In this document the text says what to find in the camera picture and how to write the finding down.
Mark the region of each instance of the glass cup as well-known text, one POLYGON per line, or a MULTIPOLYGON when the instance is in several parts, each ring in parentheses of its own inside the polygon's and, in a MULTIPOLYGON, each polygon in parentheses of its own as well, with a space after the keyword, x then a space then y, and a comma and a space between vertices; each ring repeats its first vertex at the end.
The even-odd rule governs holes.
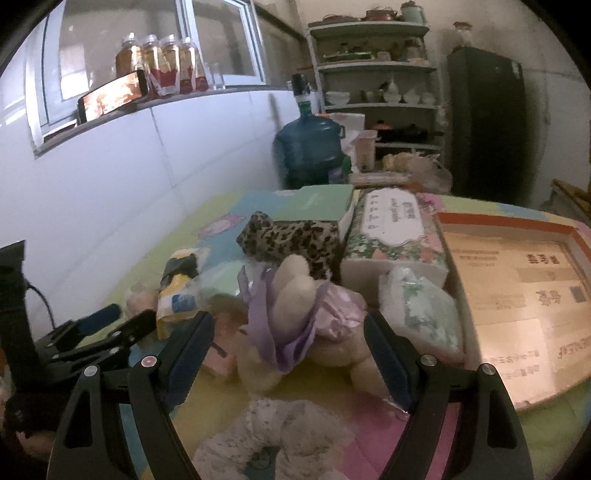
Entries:
POLYGON ((207 82, 210 85, 210 90, 225 90, 226 83, 223 79, 223 74, 220 70, 219 63, 203 62, 205 68, 205 75, 207 82))

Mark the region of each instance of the leopard print fabric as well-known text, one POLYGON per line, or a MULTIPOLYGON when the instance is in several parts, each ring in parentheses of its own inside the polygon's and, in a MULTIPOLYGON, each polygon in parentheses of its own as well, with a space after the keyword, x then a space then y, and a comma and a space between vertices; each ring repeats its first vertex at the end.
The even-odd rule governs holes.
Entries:
POLYGON ((245 255, 259 262, 279 264, 291 254, 304 257, 313 278, 327 278, 339 249, 339 228, 329 222, 273 222, 255 212, 236 242, 245 255))

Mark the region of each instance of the ceramic bowl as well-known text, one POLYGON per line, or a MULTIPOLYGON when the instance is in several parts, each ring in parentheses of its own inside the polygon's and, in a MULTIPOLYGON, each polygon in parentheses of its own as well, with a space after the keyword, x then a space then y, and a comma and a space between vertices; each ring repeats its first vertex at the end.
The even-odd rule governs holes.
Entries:
POLYGON ((349 92, 326 92, 326 101, 334 106, 345 106, 351 100, 349 92))
POLYGON ((437 102, 435 96, 430 92, 423 93, 423 97, 421 98, 421 100, 425 105, 435 105, 435 102, 437 102))
POLYGON ((409 105, 416 105, 421 100, 421 96, 416 93, 407 92, 404 94, 404 101, 409 105))
POLYGON ((393 92, 384 92, 384 100, 388 103, 400 103, 402 95, 393 92))

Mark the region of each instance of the lavender fabric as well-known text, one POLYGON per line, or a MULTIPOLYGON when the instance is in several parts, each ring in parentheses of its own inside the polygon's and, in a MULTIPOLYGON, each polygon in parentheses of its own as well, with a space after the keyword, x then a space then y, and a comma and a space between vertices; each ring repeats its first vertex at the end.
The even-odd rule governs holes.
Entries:
POLYGON ((246 269, 238 274, 238 285, 242 300, 248 305, 248 324, 244 327, 250 341, 259 351, 261 358, 273 365, 284 374, 291 372, 305 357, 308 348, 314 341, 316 323, 314 318, 330 282, 323 283, 316 294, 312 310, 306 316, 306 326, 302 333, 290 343, 278 345, 273 338, 269 317, 273 302, 271 298, 271 282, 277 269, 259 263, 254 268, 252 285, 249 286, 246 269))
POLYGON ((316 312, 316 335, 342 342, 363 323, 367 305, 361 294, 330 283, 316 312))

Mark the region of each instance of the refrigerator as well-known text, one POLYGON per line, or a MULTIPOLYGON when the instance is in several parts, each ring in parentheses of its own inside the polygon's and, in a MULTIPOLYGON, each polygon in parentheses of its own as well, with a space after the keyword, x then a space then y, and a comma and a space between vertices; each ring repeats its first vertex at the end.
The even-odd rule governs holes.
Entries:
POLYGON ((452 97, 452 193, 518 203, 526 148, 525 86, 515 60, 474 47, 447 57, 452 97))

